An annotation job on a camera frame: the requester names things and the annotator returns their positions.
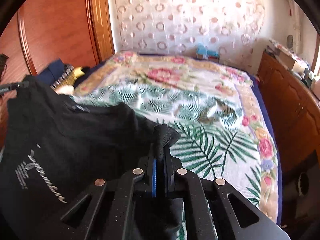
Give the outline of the cardboard box on cabinet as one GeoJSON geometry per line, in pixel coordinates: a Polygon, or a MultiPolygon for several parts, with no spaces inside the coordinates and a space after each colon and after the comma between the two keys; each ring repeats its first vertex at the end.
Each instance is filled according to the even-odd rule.
{"type": "Polygon", "coordinates": [[[289,70],[297,73],[302,73],[305,70],[305,68],[301,66],[294,58],[292,58],[292,56],[289,56],[282,51],[280,52],[278,58],[279,62],[289,70]]]}

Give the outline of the floral and leaf bedspread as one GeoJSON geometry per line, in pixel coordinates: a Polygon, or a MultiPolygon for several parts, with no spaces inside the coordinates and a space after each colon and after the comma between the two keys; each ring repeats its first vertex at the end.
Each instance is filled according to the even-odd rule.
{"type": "MultiPolygon", "coordinates": [[[[68,95],[79,105],[128,105],[138,116],[179,133],[153,166],[150,194],[134,196],[129,239],[188,239],[181,198],[166,194],[164,148],[199,178],[223,178],[277,225],[277,152],[260,97],[244,72],[183,57],[116,54],[68,95]]],[[[34,239],[60,239],[60,215],[34,239]]]]}

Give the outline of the folded navy clothes stack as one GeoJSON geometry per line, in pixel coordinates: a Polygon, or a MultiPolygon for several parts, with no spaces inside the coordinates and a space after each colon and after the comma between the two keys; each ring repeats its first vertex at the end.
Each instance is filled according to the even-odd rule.
{"type": "Polygon", "coordinates": [[[71,64],[63,63],[61,59],[57,59],[47,65],[47,67],[36,76],[36,79],[52,86],[59,78],[64,79],[73,71],[71,64]]]}

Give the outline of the yellow plush toy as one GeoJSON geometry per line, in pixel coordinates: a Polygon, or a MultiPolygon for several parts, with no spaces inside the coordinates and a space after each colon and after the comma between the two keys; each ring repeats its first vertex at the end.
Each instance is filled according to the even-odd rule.
{"type": "Polygon", "coordinates": [[[72,65],[65,65],[65,71],[57,81],[51,85],[51,88],[57,94],[73,95],[74,84],[77,79],[84,76],[90,67],[73,67],[72,65]]]}

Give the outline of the blue tissue box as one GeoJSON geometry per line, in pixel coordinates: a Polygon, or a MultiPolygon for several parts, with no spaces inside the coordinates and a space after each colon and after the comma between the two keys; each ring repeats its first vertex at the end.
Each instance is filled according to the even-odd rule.
{"type": "Polygon", "coordinates": [[[218,51],[210,50],[204,45],[198,45],[196,47],[196,58],[199,60],[207,60],[218,63],[220,60],[220,54],[218,51]]]}

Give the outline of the long wooden cabinet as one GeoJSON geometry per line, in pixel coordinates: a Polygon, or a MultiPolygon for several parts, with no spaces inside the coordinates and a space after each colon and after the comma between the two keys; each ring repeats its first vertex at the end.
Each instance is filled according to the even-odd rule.
{"type": "Polygon", "coordinates": [[[263,52],[259,89],[271,120],[284,173],[319,155],[319,106],[311,92],[274,57],[263,52]]]}

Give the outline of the wooden louvered wardrobe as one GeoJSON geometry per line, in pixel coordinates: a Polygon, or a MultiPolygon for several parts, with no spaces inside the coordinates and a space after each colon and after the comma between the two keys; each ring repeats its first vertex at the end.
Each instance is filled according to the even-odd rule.
{"type": "Polygon", "coordinates": [[[56,59],[92,67],[113,54],[108,0],[25,0],[1,27],[1,84],[56,59]]]}

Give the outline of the window side curtain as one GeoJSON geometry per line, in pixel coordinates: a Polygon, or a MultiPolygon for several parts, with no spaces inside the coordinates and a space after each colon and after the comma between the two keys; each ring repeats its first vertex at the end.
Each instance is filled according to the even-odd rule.
{"type": "Polygon", "coordinates": [[[292,50],[299,54],[302,52],[303,43],[302,43],[302,19],[299,5],[294,0],[287,0],[289,4],[289,15],[290,15],[290,24],[289,24],[289,34],[293,38],[292,50]]]}

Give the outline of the black Superman t-shirt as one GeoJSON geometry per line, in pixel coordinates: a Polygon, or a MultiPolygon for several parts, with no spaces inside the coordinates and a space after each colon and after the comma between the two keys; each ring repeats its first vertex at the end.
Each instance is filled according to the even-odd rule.
{"type": "Polygon", "coordinates": [[[135,168],[150,151],[180,135],[138,116],[128,105],[79,105],[34,76],[7,103],[1,157],[1,239],[34,239],[35,230],[97,179],[110,181],[135,168]]]}

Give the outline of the circle patterned sheer curtain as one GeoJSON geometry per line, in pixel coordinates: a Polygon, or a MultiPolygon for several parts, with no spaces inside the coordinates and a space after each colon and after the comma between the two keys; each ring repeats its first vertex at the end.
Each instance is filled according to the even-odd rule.
{"type": "Polygon", "coordinates": [[[118,49],[249,60],[263,26],[263,0],[109,0],[118,49]]]}

